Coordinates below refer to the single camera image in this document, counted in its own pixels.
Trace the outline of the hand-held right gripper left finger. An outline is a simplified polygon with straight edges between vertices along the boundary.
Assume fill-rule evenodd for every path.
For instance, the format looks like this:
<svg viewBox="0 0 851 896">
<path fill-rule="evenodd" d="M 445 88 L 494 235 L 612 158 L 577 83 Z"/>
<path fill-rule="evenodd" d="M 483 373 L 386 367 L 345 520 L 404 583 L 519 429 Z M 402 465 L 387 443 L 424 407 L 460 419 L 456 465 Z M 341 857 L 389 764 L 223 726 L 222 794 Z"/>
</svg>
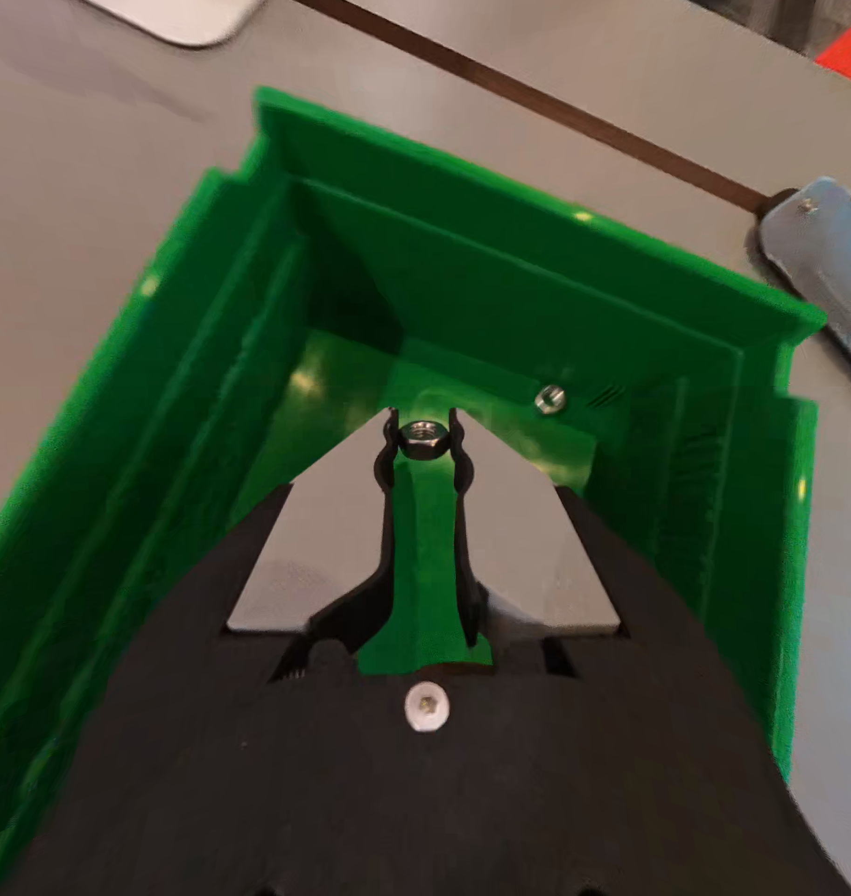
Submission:
<svg viewBox="0 0 851 896">
<path fill-rule="evenodd" d="M 238 634 L 340 641 L 356 653 L 394 604 L 397 409 L 299 474 L 226 621 Z"/>
</svg>

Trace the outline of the medium steel nut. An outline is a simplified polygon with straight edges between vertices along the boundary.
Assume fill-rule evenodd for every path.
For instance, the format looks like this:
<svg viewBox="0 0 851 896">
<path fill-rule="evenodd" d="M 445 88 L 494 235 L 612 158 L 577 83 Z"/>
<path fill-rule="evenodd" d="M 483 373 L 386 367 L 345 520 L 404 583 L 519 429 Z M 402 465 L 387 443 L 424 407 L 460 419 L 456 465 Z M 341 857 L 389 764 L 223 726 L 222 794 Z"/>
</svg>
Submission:
<svg viewBox="0 0 851 896">
<path fill-rule="evenodd" d="M 450 432 L 439 421 L 413 420 L 398 429 L 397 444 L 411 461 L 436 461 L 450 448 Z"/>
</svg>

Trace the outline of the green plastic bin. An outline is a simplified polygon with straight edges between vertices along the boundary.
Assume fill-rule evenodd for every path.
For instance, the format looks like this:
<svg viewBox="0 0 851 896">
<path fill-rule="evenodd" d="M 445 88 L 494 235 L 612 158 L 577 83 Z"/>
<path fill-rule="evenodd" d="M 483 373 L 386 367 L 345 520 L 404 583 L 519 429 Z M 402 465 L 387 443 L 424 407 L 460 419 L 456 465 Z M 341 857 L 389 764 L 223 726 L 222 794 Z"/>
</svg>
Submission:
<svg viewBox="0 0 851 896">
<path fill-rule="evenodd" d="M 788 784 L 823 313 L 255 106 L 0 510 L 0 894 L 851 894 Z M 450 432 L 397 444 L 386 624 L 230 633 L 292 481 L 386 408 Z M 465 628 L 453 409 L 553 480 L 617 633 Z"/>
</svg>

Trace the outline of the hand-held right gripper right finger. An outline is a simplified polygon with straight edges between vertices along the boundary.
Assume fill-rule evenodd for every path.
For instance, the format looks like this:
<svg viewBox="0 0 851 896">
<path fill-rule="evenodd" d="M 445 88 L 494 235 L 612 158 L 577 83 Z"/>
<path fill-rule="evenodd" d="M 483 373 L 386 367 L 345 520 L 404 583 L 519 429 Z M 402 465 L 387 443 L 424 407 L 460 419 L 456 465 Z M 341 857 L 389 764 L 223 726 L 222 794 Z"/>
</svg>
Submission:
<svg viewBox="0 0 851 896">
<path fill-rule="evenodd" d="M 493 648 L 617 633 L 621 618 L 553 480 L 464 410 L 451 418 L 461 560 L 475 586 L 465 628 Z"/>
</svg>

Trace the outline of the white stand base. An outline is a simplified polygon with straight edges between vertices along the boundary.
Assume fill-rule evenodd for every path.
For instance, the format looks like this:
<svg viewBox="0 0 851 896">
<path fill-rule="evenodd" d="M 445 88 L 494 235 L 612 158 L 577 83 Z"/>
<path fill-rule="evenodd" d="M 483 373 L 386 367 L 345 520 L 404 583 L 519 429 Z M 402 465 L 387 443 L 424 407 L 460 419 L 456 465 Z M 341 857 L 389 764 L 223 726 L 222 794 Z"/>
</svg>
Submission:
<svg viewBox="0 0 851 896">
<path fill-rule="evenodd" d="M 232 39 L 265 1 L 85 1 L 87 6 L 180 49 Z"/>
</svg>

